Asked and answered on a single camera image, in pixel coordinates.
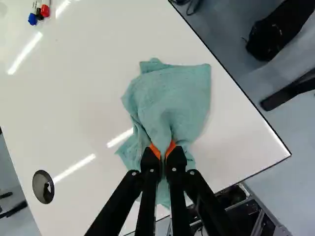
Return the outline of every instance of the cloth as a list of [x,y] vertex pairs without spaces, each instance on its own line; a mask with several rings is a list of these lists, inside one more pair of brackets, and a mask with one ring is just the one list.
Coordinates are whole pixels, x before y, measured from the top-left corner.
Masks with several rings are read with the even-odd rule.
[[[188,146],[201,133],[210,107],[210,65],[178,66],[158,59],[140,62],[141,75],[133,79],[122,97],[133,122],[133,135],[117,150],[129,170],[140,171],[140,160],[152,142],[161,157],[173,139],[188,161],[195,161]],[[170,207],[167,180],[157,187],[156,204]]]

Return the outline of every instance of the table surface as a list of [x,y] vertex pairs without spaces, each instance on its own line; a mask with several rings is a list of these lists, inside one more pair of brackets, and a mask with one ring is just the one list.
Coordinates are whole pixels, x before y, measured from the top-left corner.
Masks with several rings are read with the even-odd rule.
[[[191,152],[214,192],[290,156],[167,1],[57,0],[36,27],[29,3],[3,2],[0,126],[43,236],[83,235],[125,175],[114,152],[132,131],[120,97],[142,60],[212,66],[210,115]],[[37,170],[55,183],[48,205],[33,194]],[[121,234],[135,229],[138,208]],[[157,218],[167,214],[158,206]]]

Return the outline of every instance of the whiteboard marker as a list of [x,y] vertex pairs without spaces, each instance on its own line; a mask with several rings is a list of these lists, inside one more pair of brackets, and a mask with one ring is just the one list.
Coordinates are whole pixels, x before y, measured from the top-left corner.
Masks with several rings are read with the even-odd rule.
[[49,17],[49,15],[50,15],[50,0],[43,0],[40,14],[43,17]]
[[31,13],[29,14],[29,23],[32,26],[37,24],[36,7],[37,7],[37,1],[33,1],[33,6],[32,6],[32,9],[31,9]]

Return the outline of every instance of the gray floor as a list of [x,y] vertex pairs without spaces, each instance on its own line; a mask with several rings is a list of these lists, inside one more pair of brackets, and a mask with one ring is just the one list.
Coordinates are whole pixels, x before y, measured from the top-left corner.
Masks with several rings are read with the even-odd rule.
[[[279,56],[270,64],[258,62],[246,52],[241,37],[247,38],[253,23],[268,15],[280,2],[205,0],[201,10],[190,17],[185,16],[186,6],[177,7],[259,109],[261,99],[315,64],[315,47],[306,42],[309,38],[314,39],[314,33],[307,27],[282,51],[282,58]],[[310,51],[312,56],[309,53],[305,61],[292,57],[300,50],[303,50],[302,55]],[[315,235],[314,93],[299,95],[271,112],[262,111],[292,152],[292,157],[246,181],[294,236]]]
[[[25,196],[15,174],[3,135],[0,135],[0,194],[13,192],[13,195],[0,200],[3,212],[12,209],[23,201]],[[27,207],[9,218],[0,220],[1,236],[40,236],[30,209]]]

